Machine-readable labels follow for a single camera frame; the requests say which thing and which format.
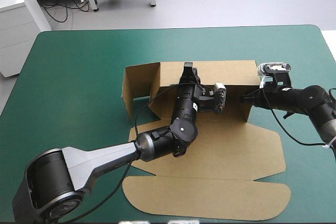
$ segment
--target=green tabletop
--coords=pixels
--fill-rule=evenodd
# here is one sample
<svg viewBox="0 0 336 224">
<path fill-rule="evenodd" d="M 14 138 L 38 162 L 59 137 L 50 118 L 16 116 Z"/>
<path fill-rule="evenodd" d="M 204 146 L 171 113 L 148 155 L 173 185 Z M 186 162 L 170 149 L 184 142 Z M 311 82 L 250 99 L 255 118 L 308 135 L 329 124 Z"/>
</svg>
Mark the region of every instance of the green tabletop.
<svg viewBox="0 0 336 224">
<path fill-rule="evenodd" d="M 65 146 L 91 150 L 127 141 L 132 123 L 121 99 L 126 66 L 155 61 L 245 59 L 289 62 L 295 88 L 336 86 L 335 61 L 320 30 L 310 25 L 41 33 L 0 116 L 0 221 L 14 221 L 12 198 L 26 163 L 38 153 Z M 136 106 L 145 101 L 140 99 Z M 156 119 L 146 110 L 140 123 Z M 279 132 L 287 163 L 282 174 L 261 179 L 285 183 L 292 192 L 286 209 L 268 222 L 336 221 L 336 164 L 331 150 L 294 143 L 267 110 L 253 108 L 249 123 Z M 284 125 L 302 141 L 320 141 L 308 117 L 294 115 Z M 101 177 L 92 195 L 86 196 L 71 217 L 113 190 L 122 172 L 123 168 Z M 139 173 L 136 168 L 130 171 Z M 143 213 L 120 189 L 81 221 L 171 219 L 181 217 Z"/>
</svg>

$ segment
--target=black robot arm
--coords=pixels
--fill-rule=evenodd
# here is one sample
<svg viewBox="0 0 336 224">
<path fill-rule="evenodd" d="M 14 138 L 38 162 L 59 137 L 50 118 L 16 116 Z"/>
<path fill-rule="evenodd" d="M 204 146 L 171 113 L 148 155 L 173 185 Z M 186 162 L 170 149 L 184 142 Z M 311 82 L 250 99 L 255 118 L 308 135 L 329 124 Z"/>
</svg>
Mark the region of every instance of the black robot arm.
<svg viewBox="0 0 336 224">
<path fill-rule="evenodd" d="M 186 153 L 197 137 L 199 111 L 221 113 L 226 88 L 214 84 L 206 96 L 205 87 L 192 62 L 186 62 L 177 84 L 171 124 L 140 133 L 136 140 L 94 151 L 73 147 L 52 149 L 40 154 L 25 169 L 23 181 L 13 199 L 17 223 L 52 223 L 74 210 L 85 193 L 90 194 L 99 176 L 133 160 L 151 161 L 167 154 Z"/>
<path fill-rule="evenodd" d="M 262 81 L 260 89 L 241 98 L 243 102 L 264 109 L 287 111 L 284 119 L 294 113 L 307 115 L 321 139 L 336 147 L 336 103 L 331 93 L 320 86 L 294 89 L 289 78 L 290 65 L 284 62 L 258 66 Z"/>
</svg>

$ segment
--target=unfolded cardboard box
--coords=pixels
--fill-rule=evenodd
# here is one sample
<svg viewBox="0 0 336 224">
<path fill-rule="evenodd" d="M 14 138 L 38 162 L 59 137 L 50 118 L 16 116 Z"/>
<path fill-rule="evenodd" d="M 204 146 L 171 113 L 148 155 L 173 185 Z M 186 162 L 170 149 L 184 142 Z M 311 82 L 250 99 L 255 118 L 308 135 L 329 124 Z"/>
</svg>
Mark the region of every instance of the unfolded cardboard box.
<svg viewBox="0 0 336 224">
<path fill-rule="evenodd" d="M 125 70 L 122 97 L 132 117 L 134 98 L 154 97 L 179 82 L 184 62 L 156 62 Z M 258 88 L 256 63 L 195 61 L 201 83 L 223 83 L 227 98 L 222 114 L 198 113 L 198 136 L 184 156 L 164 156 L 133 166 L 155 176 L 129 176 L 123 182 L 129 202 L 158 215 L 216 219 L 265 220 L 280 214 L 290 199 L 284 184 L 255 180 L 286 169 L 277 133 L 247 123 L 251 106 L 239 96 Z M 170 124 L 176 89 L 150 104 L 159 121 L 140 125 L 139 132 Z M 135 139 L 134 129 L 130 140 Z"/>
</svg>

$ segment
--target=white cabinet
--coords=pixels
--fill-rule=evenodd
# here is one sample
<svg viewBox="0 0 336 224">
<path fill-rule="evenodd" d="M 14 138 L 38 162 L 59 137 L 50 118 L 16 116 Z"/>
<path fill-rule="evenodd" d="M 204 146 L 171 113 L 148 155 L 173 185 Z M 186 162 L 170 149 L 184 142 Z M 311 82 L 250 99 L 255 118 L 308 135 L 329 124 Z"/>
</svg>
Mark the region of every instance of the white cabinet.
<svg viewBox="0 0 336 224">
<path fill-rule="evenodd" d="M 48 30 L 36 0 L 0 0 L 0 73 L 20 73 L 36 36 Z"/>
</svg>

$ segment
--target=white floor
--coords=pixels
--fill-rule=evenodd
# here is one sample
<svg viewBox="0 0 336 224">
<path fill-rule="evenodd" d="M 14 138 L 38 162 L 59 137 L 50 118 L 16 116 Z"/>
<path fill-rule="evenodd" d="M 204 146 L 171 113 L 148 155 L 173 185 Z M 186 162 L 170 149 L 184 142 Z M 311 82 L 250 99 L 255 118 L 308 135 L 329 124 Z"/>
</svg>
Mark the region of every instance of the white floor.
<svg viewBox="0 0 336 224">
<path fill-rule="evenodd" d="M 314 24 L 336 30 L 336 0 L 103 0 L 99 11 L 69 12 L 65 23 L 48 18 L 53 30 L 179 28 Z M 65 17 L 63 8 L 51 13 Z M 336 32 L 323 32 L 336 56 Z M 0 76 L 0 113 L 16 77 Z"/>
</svg>

